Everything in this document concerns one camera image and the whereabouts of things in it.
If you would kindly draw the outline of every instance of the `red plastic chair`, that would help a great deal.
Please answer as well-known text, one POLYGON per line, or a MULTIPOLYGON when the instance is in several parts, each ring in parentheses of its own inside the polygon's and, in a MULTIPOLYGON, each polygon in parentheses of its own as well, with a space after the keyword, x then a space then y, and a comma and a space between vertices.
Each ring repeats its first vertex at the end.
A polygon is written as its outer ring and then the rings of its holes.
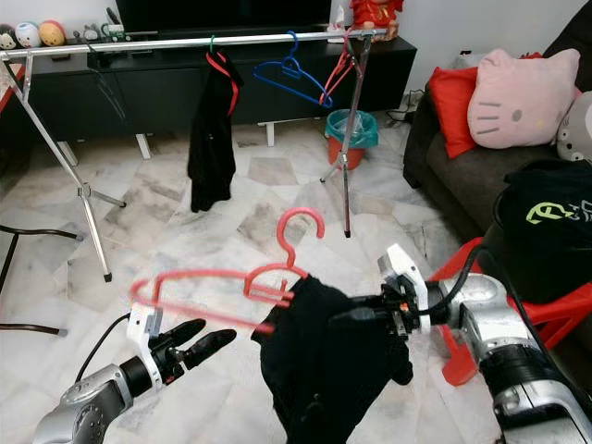
MULTIPOLYGON (((449 262, 439 269, 432 280, 453 278, 463 268, 471 250, 482 240, 483 238, 476 238, 465 243, 449 262)), ((481 272, 476 262, 472 271, 481 272)), ((509 298, 508 301, 515 308, 512 299, 509 298)), ((539 329, 539 336, 545 346, 552 349, 592 312, 592 284, 585 284, 555 302, 545 304, 523 302, 523 305, 533 325, 545 324, 539 329)), ((478 369, 467 346, 456 342, 448 326, 440 326, 439 330, 450 350, 450 360, 444 365, 442 374, 453 386, 461 386, 468 382, 478 369)))

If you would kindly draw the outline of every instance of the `hello kitty pillow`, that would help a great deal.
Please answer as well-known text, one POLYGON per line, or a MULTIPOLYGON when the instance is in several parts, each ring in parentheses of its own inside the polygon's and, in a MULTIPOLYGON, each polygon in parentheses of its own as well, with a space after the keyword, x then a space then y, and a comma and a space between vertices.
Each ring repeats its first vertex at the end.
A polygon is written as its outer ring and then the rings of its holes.
POLYGON ((488 54, 469 104, 475 142, 498 149, 551 142, 574 101, 579 59, 575 49, 528 60, 501 49, 488 54))

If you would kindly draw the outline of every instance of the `teal bin liner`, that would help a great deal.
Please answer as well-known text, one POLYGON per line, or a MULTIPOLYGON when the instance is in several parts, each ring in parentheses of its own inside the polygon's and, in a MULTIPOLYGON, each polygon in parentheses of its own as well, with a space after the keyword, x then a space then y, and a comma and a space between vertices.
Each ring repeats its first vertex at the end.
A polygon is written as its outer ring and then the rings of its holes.
MULTIPOLYGON (((325 133, 335 137, 343 143, 345 130, 348 126, 349 109, 339 109, 333 111, 327 117, 327 127, 325 133)), ((374 116, 358 111, 356 113, 353 133, 351 134, 350 148, 373 148, 378 145, 378 122, 374 116)))

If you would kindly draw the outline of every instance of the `pink hanger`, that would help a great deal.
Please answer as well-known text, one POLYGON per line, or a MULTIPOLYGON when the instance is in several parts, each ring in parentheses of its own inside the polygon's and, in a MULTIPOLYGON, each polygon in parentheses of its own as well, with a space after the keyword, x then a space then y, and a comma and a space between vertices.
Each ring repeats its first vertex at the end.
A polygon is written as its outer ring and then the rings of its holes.
MULTIPOLYGON (((345 41, 343 43, 343 52, 339 56, 339 60, 337 62, 337 65, 333 69, 333 72, 331 72, 331 75, 329 76, 329 79, 327 80, 327 83, 325 84, 325 91, 327 91, 328 96, 330 96, 333 93, 333 91, 335 91, 335 88, 338 87, 338 85, 343 81, 343 79, 345 79, 345 76, 347 76, 349 74, 349 72, 353 69, 353 67, 355 66, 355 62, 353 60, 353 57, 350 54, 350 52, 348 51, 348 41, 350 39, 350 32, 352 32, 352 30, 353 30, 353 27, 350 27, 345 32, 345 41), (333 81, 333 79, 336 76, 338 76, 343 69, 345 69, 345 67, 348 64, 348 61, 350 62, 350 65, 347 67, 345 72, 343 74, 341 74, 341 77, 338 78, 338 80, 335 82, 335 84, 333 86, 331 86, 331 88, 329 89, 329 86, 331 85, 331 82, 333 81)), ((321 94, 321 98, 319 99, 319 104, 324 103, 323 102, 324 100, 325 100, 325 95, 321 94)))
POLYGON ((255 268, 252 272, 242 272, 238 270, 224 270, 224 269, 191 269, 191 270, 175 270, 159 274, 154 280, 154 288, 151 296, 144 296, 141 290, 146 287, 150 279, 142 279, 135 282, 129 289, 129 294, 133 302, 139 302, 151 307, 161 308, 163 310, 173 311, 188 317, 205 317, 213 319, 218 322, 231 324, 239 327, 254 328, 263 333, 272 333, 273 327, 267 324, 260 324, 258 322, 249 321, 238 318, 228 314, 221 314, 210 310, 199 309, 193 306, 182 305, 176 302, 167 302, 160 299, 160 293, 165 282, 170 280, 180 280, 187 278, 236 278, 244 281, 243 295, 252 301, 271 303, 283 308, 290 306, 290 301, 294 297, 294 293, 285 291, 287 281, 282 280, 281 290, 273 289, 264 285, 253 283, 253 281, 262 273, 272 270, 286 270, 299 275, 301 278, 306 278, 308 273, 301 268, 294 266, 296 260, 296 252, 294 248, 288 244, 284 237, 284 231, 288 225, 288 221, 298 215, 307 214, 311 216, 316 222, 316 236, 322 238, 325 235, 325 221, 315 210, 310 208, 292 208, 287 211, 284 216, 279 219, 277 224, 277 241, 279 245, 288 253, 288 260, 286 264, 270 264, 255 268))

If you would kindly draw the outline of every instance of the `blue hanger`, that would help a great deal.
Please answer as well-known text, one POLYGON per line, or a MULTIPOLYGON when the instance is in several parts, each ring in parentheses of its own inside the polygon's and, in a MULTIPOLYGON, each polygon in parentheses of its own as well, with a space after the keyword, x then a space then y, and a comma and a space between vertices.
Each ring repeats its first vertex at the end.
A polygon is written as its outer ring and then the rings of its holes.
POLYGON ((281 88, 282 90, 285 90, 289 93, 296 94, 299 97, 301 97, 302 99, 306 99, 309 102, 313 102, 314 104, 319 105, 318 96, 311 97, 309 95, 304 94, 303 92, 300 92, 298 90, 294 90, 293 88, 291 88, 289 86, 279 83, 278 81, 271 80, 271 79, 265 77, 261 72, 263 67, 281 67, 281 72, 285 76, 291 77, 295 80, 300 80, 302 77, 305 77, 306 79, 308 79, 312 83, 314 83, 316 86, 318 86, 319 90, 321 90, 321 93, 325 97, 325 100, 323 101, 321 106, 323 106, 324 108, 327 108, 327 109, 332 108, 333 107, 333 99, 328 95, 327 90, 323 87, 323 85, 321 85, 318 82, 317 79, 315 79, 308 72, 306 72, 305 70, 300 68, 300 64, 298 63, 298 60, 296 60, 294 58, 294 53, 296 53, 296 51, 298 51, 298 37, 296 36, 296 33, 294 31, 288 31, 288 34, 290 34, 294 38, 294 46, 292 47, 292 49, 290 49, 290 55, 285 57, 281 62, 263 62, 263 63, 259 64, 258 66, 253 68, 253 76, 258 80, 262 80, 267 83, 270 83, 270 84, 277 86, 278 88, 281 88))

